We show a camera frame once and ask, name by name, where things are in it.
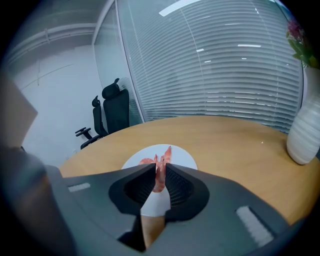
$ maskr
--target office chair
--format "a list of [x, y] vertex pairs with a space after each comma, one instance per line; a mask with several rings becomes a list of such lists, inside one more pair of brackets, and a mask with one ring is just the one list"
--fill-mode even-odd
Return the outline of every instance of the office chair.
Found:
[[127, 89], [120, 90], [118, 81], [119, 78], [102, 90], [103, 109], [109, 134], [129, 127], [129, 92]]
[[101, 106], [100, 106], [100, 100], [98, 100], [98, 96], [96, 96], [92, 101], [93, 106], [93, 121], [94, 121], [94, 130], [98, 134], [97, 136], [92, 137], [89, 134], [89, 131], [91, 128], [81, 128], [80, 130], [77, 130], [75, 132], [75, 136], [78, 137], [80, 135], [84, 135], [88, 140], [83, 143], [80, 148], [83, 149], [86, 146], [88, 146], [91, 143], [94, 143], [95, 141], [99, 140], [102, 137], [105, 137], [108, 135], [106, 130], [104, 129], [103, 123], [102, 123], [102, 114], [101, 114]]

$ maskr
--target chair headrest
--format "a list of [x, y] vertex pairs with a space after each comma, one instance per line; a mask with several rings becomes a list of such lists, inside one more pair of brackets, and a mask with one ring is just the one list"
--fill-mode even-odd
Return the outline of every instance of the chair headrest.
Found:
[[104, 99], [110, 99], [116, 96], [120, 92], [119, 86], [117, 85], [118, 81], [119, 81], [119, 78], [114, 80], [114, 83], [108, 85], [102, 90], [102, 97]]
[[100, 100], [98, 100], [98, 95], [95, 96], [95, 98], [93, 99], [93, 101], [92, 101], [92, 106], [93, 106], [94, 108], [100, 106]]

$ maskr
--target white vase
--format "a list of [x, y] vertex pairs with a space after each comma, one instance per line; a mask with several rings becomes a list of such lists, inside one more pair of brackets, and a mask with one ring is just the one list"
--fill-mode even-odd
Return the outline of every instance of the white vase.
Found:
[[288, 154], [300, 165], [309, 163], [320, 147], [320, 70], [307, 67], [305, 75], [306, 97], [286, 141]]

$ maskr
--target glass wall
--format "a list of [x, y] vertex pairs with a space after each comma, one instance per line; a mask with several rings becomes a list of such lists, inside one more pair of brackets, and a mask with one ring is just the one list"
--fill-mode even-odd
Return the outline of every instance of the glass wall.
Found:
[[230, 116], [289, 131], [301, 106], [302, 65], [292, 57], [288, 21], [274, 1], [117, 4], [146, 121]]
[[106, 87], [112, 84], [116, 78], [120, 78], [118, 82], [120, 90], [127, 89], [129, 91], [130, 126], [141, 124], [142, 119], [133, 94], [128, 64], [121, 48], [115, 4], [112, 5], [104, 18], [94, 44], [94, 50], [102, 86]]

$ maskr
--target wooden table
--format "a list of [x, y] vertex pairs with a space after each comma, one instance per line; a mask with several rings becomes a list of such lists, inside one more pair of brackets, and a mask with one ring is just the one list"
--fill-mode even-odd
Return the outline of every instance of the wooden table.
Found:
[[176, 145], [192, 155], [200, 171], [240, 183], [292, 224], [318, 198], [320, 162], [295, 163], [287, 154], [286, 139], [270, 127], [236, 118], [168, 118], [108, 135], [68, 159], [60, 171], [63, 177], [111, 172], [145, 147]]

